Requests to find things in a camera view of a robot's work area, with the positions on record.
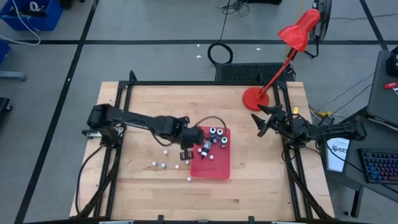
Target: lamp base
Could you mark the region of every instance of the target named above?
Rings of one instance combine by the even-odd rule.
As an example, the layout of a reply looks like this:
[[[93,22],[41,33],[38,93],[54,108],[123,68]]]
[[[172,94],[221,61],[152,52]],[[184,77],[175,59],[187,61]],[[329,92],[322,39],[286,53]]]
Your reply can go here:
[[[257,105],[264,105],[267,106],[269,103],[269,97],[268,94],[266,93],[263,98],[259,99],[259,93],[260,93],[260,88],[259,87],[251,87],[248,88],[244,93],[243,93],[243,104],[244,106],[251,110],[251,111],[260,111],[260,108]]]

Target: lamp shade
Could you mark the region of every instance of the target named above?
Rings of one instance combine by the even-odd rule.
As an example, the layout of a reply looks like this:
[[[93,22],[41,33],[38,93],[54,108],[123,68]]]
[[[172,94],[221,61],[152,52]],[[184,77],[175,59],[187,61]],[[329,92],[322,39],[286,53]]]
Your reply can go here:
[[[307,47],[308,33],[317,24],[320,16],[318,10],[309,9],[295,25],[279,31],[278,36],[292,48],[303,52]]]

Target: paper sheet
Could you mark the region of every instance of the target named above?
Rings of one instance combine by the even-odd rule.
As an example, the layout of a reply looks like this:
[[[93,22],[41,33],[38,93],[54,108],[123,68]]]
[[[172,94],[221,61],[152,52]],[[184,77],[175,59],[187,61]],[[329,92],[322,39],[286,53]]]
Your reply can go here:
[[[333,138],[328,140],[328,145],[338,157],[346,159],[349,140],[343,138]],[[342,172],[344,168],[344,161],[333,155],[330,149],[327,149],[326,168],[331,171]]]

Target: red desk lamp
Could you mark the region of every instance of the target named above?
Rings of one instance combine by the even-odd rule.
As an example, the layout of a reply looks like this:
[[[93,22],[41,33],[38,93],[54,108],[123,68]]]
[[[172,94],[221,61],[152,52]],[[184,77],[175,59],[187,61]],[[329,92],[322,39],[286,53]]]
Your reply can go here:
[[[304,15],[298,20],[295,25],[288,26],[279,31],[278,36],[289,46],[292,47],[292,51],[287,57],[282,68],[275,74],[272,80],[264,87],[252,87],[248,88],[243,94],[243,104],[245,107],[252,111],[260,111],[257,105],[267,106],[269,97],[267,90],[279,77],[279,75],[285,70],[286,66],[290,63],[294,55],[299,51],[303,52],[308,43],[308,33],[317,24],[320,18],[320,13],[316,9],[310,9],[304,13]]]

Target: black mat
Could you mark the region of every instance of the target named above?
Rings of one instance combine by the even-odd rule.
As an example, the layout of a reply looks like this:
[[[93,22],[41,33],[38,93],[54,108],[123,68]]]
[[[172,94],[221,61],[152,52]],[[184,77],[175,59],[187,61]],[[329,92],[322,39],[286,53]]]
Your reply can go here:
[[[216,66],[216,81],[259,81],[261,74],[263,84],[268,83],[279,71],[283,63],[231,63]],[[293,82],[293,75],[280,74],[278,80]]]

